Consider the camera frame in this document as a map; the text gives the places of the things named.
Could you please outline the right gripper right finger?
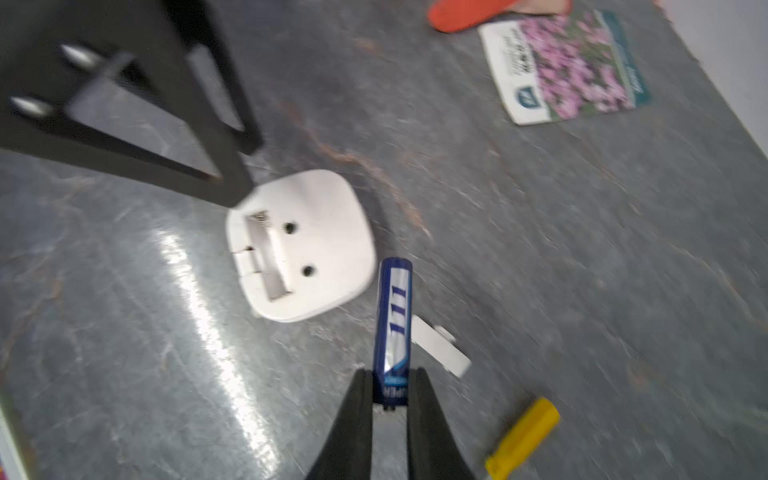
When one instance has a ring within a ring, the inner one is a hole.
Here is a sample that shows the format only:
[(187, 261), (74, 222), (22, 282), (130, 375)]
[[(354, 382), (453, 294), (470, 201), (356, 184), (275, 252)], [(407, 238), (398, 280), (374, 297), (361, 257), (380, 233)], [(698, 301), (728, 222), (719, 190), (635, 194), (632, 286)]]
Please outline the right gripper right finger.
[(424, 368), (409, 372), (407, 460), (410, 480), (474, 479)]

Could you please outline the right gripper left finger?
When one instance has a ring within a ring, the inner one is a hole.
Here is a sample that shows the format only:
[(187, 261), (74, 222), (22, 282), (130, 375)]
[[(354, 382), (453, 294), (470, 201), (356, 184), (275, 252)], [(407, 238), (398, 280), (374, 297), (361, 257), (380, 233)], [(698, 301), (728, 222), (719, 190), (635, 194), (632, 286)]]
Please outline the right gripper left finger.
[(310, 479), (369, 479), (372, 464), (373, 373), (359, 369), (338, 410)]

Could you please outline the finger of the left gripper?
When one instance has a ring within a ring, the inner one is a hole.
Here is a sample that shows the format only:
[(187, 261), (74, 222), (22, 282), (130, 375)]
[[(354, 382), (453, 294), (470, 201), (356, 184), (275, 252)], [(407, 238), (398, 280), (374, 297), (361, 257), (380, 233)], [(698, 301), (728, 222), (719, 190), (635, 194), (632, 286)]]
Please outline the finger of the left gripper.
[(164, 0), (171, 23), (187, 48), (207, 48), (218, 69), (242, 128), (230, 127), (238, 150), (251, 155), (263, 145), (263, 136), (232, 62), (223, 33), (206, 1)]
[[(162, 1), (3, 2), (2, 147), (236, 206), (254, 187), (243, 163), (246, 154), (196, 79), (187, 60), (193, 48), (183, 43)], [(184, 121), (215, 174), (108, 135), (67, 113), (74, 97), (112, 70), (121, 54), (129, 61), (115, 70), (117, 83)]]

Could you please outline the yellow handled screwdriver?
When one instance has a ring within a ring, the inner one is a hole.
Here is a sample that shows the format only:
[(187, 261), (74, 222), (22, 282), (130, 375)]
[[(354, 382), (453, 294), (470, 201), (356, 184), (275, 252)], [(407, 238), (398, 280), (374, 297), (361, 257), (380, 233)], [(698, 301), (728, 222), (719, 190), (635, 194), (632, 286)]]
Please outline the yellow handled screwdriver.
[(486, 459), (486, 478), (506, 480), (547, 439), (560, 420), (560, 413), (551, 401), (535, 400)]

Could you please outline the white battery cover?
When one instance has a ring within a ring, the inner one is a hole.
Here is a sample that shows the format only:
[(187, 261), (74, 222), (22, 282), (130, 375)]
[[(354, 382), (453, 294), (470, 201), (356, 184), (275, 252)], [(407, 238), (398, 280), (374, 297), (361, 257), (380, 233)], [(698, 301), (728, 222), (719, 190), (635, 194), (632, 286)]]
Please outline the white battery cover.
[(471, 366), (471, 360), (455, 345), (455, 337), (440, 326), (433, 326), (420, 316), (411, 319), (412, 342), (421, 347), (443, 368), (462, 378)]

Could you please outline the white alarm device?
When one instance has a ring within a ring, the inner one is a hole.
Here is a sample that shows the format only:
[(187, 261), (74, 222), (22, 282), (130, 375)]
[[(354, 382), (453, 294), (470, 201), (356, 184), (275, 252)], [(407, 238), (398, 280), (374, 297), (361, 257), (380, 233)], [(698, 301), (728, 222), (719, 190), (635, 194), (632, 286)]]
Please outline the white alarm device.
[(238, 281), (252, 313), (292, 323), (363, 293), (378, 260), (351, 184), (309, 170), (255, 188), (226, 219)]

